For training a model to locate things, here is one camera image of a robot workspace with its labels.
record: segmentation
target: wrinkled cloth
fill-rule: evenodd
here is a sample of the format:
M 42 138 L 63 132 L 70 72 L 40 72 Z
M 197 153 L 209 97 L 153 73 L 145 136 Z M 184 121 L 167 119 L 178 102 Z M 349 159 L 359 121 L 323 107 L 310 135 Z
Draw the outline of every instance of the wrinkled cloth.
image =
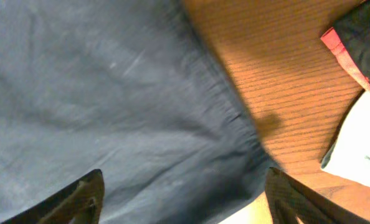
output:
M 321 162 L 323 171 L 370 187 L 370 93 L 365 91 Z
M 370 0 L 334 22 L 321 40 L 339 64 L 370 92 Z
M 0 222 L 101 169 L 100 223 L 217 223 L 270 166 L 178 1 L 0 0 Z

